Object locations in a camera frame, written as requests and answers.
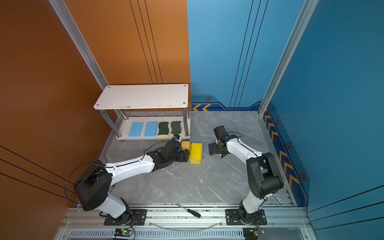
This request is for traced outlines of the orange yellow sponge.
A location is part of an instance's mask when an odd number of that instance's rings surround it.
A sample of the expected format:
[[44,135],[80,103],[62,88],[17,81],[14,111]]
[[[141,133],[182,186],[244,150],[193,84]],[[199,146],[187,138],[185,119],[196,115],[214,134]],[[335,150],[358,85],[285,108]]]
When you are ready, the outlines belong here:
[[191,147],[191,142],[190,141],[183,141],[182,142],[182,150],[190,150]]

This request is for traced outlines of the green yellow scouring sponge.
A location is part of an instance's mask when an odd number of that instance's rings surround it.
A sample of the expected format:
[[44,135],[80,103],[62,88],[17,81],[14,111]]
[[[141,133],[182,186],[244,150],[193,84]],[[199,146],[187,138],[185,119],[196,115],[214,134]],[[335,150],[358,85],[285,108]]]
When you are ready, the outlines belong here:
[[171,129],[172,135],[180,135],[182,133],[181,121],[172,121]]
[[159,132],[158,136],[159,137],[167,137],[169,135],[169,122],[159,122],[158,125]]

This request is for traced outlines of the blue sponge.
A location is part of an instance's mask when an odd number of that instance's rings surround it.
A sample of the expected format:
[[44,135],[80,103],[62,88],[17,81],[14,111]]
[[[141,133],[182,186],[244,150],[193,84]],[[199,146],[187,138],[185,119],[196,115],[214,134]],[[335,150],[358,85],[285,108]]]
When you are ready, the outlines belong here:
[[144,136],[146,138],[156,137],[157,136],[158,122],[146,122],[146,128]]
[[129,138],[139,138],[142,133],[144,123],[143,122],[134,122],[131,125]]

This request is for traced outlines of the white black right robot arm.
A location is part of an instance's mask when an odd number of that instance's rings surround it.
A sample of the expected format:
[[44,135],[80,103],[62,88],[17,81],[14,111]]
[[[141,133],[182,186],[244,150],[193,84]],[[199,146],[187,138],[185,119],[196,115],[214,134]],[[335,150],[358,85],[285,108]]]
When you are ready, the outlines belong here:
[[262,153],[242,142],[234,132],[230,134],[224,126],[214,128],[216,142],[209,144],[210,155],[225,157],[232,154],[247,167],[250,192],[241,201],[238,223],[243,225],[266,225],[262,205],[284,187],[283,176],[275,156]]

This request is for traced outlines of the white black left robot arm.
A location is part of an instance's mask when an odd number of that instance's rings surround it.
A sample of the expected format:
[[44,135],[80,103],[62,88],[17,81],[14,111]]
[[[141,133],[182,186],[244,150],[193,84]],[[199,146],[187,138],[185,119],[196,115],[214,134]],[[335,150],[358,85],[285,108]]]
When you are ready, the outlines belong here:
[[134,219],[133,211],[123,198],[111,193],[111,187],[131,177],[166,168],[174,162],[187,162],[190,149],[183,148],[182,143],[174,138],[166,141],[163,147],[135,159],[109,164],[101,161],[90,163],[74,183],[83,210],[98,210],[119,225],[130,225]]

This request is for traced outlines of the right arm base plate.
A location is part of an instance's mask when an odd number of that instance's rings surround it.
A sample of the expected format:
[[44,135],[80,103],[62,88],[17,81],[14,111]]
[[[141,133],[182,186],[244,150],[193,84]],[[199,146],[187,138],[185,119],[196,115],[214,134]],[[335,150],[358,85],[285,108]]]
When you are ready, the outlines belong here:
[[255,225],[266,226],[268,224],[265,211],[260,209],[255,213],[249,214],[243,208],[226,209],[226,222],[229,226]]

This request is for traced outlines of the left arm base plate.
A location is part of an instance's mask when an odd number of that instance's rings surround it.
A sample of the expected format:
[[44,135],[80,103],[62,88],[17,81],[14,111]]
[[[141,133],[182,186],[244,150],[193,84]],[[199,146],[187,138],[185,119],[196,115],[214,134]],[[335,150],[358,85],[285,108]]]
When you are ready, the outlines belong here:
[[124,212],[120,217],[113,218],[110,215],[105,217],[105,226],[144,226],[147,218],[146,209],[133,209]]

